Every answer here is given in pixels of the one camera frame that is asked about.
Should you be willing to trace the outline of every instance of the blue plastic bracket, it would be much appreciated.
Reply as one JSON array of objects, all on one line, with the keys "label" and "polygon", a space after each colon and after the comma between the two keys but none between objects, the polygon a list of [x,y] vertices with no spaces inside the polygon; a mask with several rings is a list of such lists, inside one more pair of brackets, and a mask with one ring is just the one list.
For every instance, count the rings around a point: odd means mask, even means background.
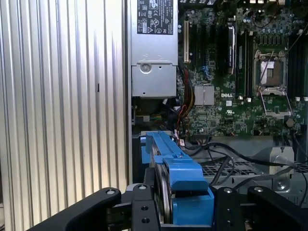
[{"label": "blue plastic bracket", "polygon": [[148,132],[142,159],[165,165],[170,188],[175,191],[201,191],[202,196],[173,198],[173,224],[211,225],[214,196],[204,179],[201,166],[185,154],[165,132]]}]

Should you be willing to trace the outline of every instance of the silver metal housing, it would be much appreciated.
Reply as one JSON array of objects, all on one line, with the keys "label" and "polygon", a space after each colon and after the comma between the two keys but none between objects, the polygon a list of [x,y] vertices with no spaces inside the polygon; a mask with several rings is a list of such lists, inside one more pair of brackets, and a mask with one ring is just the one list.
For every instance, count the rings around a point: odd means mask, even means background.
[{"label": "silver metal housing", "polygon": [[173,35],[137,34],[137,0],[131,1],[132,96],[176,96],[178,1],[173,0]]}]

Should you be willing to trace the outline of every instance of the wire bundle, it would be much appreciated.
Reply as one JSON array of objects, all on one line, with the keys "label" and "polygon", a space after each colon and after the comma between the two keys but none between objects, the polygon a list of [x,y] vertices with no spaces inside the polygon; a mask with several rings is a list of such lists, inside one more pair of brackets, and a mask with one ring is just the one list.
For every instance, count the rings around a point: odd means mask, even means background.
[{"label": "wire bundle", "polygon": [[[298,140],[296,139],[295,133],[293,134],[293,138],[294,138],[297,146],[299,147],[300,151],[305,155],[306,159],[308,160],[308,155],[307,155],[306,151],[304,150],[304,148],[299,144]],[[219,154],[222,154],[222,155],[225,156],[223,158],[217,158],[217,159],[214,159],[214,160],[212,159],[211,161],[203,162],[202,163],[202,164],[214,164],[214,163],[217,163],[217,162],[218,163],[222,162],[222,164],[220,165],[220,167],[219,167],[215,177],[213,178],[212,182],[210,183],[210,185],[212,185],[212,186],[214,186],[214,185],[221,185],[224,182],[226,182],[228,180],[228,178],[230,178],[230,176],[233,174],[234,168],[235,168],[234,160],[233,160],[233,158],[229,154],[212,150],[212,149],[210,149],[211,147],[221,147],[221,148],[223,148],[223,149],[225,149],[225,150],[235,154],[239,158],[242,158],[243,160],[249,161],[251,163],[259,164],[259,165],[280,166],[280,167],[288,166],[287,168],[285,168],[285,169],[283,169],[283,170],[281,170],[281,171],[279,171],[279,172],[277,172],[276,174],[273,174],[273,175],[268,174],[268,175],[265,175],[265,176],[255,176],[255,177],[251,177],[251,178],[245,179],[242,182],[240,182],[239,184],[237,184],[236,186],[234,186],[235,190],[238,190],[240,187],[246,185],[248,182],[250,182],[252,180],[253,181],[273,180],[273,179],[279,177],[280,175],[288,173],[292,169],[295,169],[297,172],[299,172],[304,177],[305,184],[306,184],[303,197],[302,197],[302,199],[301,199],[301,201],[299,203],[299,206],[302,206],[302,204],[303,204],[303,202],[304,202],[304,200],[306,198],[306,195],[308,193],[308,180],[307,180],[305,174],[295,164],[291,164],[290,163],[288,165],[288,164],[273,163],[273,162],[262,161],[262,160],[254,159],[254,158],[251,158],[251,157],[247,157],[247,156],[244,156],[243,154],[239,153],[235,149],[231,148],[230,146],[228,146],[226,144],[223,144],[223,143],[219,143],[219,142],[211,142],[211,143],[203,144],[203,145],[201,145],[201,147],[198,147],[194,153],[190,154],[190,156],[194,156],[197,153],[199,153],[201,150],[208,150],[208,151],[216,152],[216,153],[219,153]],[[230,161],[232,161],[232,169],[231,169],[231,171],[228,172],[228,175],[222,181],[218,182],[218,180],[221,177],[221,174],[223,172],[223,169],[227,166],[227,164]]]},{"label": "wire bundle", "polygon": [[183,99],[183,104],[179,112],[179,118],[177,121],[177,130],[179,130],[180,128],[180,120],[187,117],[189,112],[192,110],[194,106],[194,102],[195,102],[195,94],[194,94],[193,84],[190,78],[189,70],[187,69],[187,67],[185,66],[181,58],[179,59],[178,68],[181,74],[181,79],[184,84],[184,99]]}]

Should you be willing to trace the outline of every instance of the dell logo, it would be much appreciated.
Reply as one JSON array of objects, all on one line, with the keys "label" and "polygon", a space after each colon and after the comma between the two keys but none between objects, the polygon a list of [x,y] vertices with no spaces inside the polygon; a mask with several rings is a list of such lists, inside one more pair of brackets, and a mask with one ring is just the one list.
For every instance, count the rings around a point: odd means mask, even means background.
[{"label": "dell logo", "polygon": [[222,98],[232,98],[233,95],[232,95],[231,93],[222,93],[222,94],[221,94],[221,97],[222,97]]}]

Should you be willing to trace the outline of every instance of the cpu socket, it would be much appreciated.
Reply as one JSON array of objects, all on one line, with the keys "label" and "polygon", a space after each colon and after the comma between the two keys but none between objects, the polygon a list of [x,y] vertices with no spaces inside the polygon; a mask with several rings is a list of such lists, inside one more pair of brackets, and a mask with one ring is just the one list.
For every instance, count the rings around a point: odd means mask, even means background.
[{"label": "cpu socket", "polygon": [[[256,93],[262,99],[264,112],[266,116],[275,118],[284,118],[292,115],[292,108],[289,98],[286,94],[286,57],[284,51],[278,54],[274,52],[262,54],[258,50],[254,61],[254,83]],[[270,111],[266,107],[266,97],[276,95],[285,97],[288,110],[284,112]]]},{"label": "cpu socket", "polygon": [[279,54],[262,54],[258,50],[254,61],[254,83],[257,88],[286,86],[286,57],[284,51]]}]

